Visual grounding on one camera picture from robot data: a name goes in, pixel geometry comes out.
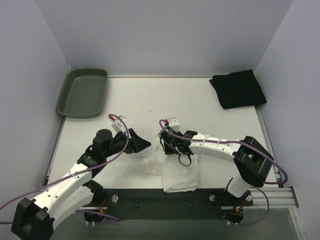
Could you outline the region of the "black t-shirt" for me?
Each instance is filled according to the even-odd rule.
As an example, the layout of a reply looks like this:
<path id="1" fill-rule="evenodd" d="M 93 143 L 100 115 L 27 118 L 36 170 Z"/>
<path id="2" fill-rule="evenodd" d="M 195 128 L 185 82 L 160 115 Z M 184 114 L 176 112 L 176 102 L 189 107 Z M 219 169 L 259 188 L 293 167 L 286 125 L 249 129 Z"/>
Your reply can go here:
<path id="1" fill-rule="evenodd" d="M 253 70 L 214 75 L 209 80 L 221 107 L 225 110 L 241 107 L 258 107 L 267 103 Z"/>

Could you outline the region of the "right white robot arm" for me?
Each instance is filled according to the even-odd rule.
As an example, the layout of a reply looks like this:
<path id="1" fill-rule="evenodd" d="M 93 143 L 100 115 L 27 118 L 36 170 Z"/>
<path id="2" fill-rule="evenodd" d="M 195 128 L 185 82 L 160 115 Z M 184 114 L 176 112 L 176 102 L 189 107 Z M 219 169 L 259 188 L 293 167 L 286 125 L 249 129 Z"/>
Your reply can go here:
<path id="1" fill-rule="evenodd" d="M 228 182 L 225 191 L 237 199 L 253 187 L 263 187 L 272 168 L 269 159 L 273 157 L 251 136 L 226 140 L 192 130 L 181 133 L 167 125 L 159 137 L 167 155 L 209 156 L 234 164 L 238 173 Z"/>

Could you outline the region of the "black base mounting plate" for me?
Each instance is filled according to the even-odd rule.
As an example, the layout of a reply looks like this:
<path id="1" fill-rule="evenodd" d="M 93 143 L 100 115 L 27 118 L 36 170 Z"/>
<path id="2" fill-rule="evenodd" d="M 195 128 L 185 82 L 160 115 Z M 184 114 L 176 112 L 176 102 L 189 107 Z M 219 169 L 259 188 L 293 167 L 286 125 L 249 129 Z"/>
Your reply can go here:
<path id="1" fill-rule="evenodd" d="M 95 193 L 87 211 L 103 210 L 120 220 L 216 220 L 224 210 L 251 207 L 251 192 L 240 198 L 222 188 L 166 193 L 162 189 L 111 189 Z"/>

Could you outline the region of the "aluminium extrusion rail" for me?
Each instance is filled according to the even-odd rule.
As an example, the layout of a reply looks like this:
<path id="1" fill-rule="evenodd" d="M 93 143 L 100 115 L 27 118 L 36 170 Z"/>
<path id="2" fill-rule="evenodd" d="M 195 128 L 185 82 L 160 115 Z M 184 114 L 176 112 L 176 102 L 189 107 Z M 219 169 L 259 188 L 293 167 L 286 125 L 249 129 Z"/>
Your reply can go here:
<path id="1" fill-rule="evenodd" d="M 283 188 L 262 188 L 268 198 L 271 209 L 295 209 L 299 208 L 299 203 L 293 187 Z M 251 188 L 251 196 L 254 208 L 267 208 L 265 195 L 258 189 Z"/>

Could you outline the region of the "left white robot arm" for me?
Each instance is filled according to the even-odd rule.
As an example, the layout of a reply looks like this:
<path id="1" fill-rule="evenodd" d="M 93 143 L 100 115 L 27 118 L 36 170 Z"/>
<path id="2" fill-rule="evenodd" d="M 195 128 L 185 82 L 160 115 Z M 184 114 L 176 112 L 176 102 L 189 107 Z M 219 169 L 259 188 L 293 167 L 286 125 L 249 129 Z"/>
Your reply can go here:
<path id="1" fill-rule="evenodd" d="M 11 232 L 22 240 L 48 240 L 54 229 L 85 205 L 96 206 L 103 200 L 103 187 L 94 177 L 104 168 L 107 158 L 117 154 L 139 153 L 152 144 L 132 128 L 116 135 L 101 129 L 85 152 L 58 183 L 32 199 L 23 198 L 16 207 Z"/>

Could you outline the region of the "white t-shirt with robot print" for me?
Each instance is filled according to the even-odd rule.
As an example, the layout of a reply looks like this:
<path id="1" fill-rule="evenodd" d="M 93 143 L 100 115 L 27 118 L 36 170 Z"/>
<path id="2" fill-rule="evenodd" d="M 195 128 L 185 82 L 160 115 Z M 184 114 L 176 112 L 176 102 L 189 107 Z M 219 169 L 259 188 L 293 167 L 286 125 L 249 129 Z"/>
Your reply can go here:
<path id="1" fill-rule="evenodd" d="M 147 175 L 160 176 L 163 191 L 166 193 L 193 192 L 200 186 L 198 160 L 198 155 L 166 155 L 160 138 L 154 136 L 144 172 Z"/>

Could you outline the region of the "dark green plastic tray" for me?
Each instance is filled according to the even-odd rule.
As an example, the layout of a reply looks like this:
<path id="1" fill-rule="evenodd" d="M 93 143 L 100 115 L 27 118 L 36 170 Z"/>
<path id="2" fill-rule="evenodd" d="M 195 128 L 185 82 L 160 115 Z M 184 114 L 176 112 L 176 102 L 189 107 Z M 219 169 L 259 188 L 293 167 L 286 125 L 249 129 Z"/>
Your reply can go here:
<path id="1" fill-rule="evenodd" d="M 92 119 L 104 108 L 108 72 L 104 69 L 82 68 L 70 71 L 64 80 L 56 111 L 67 118 Z"/>

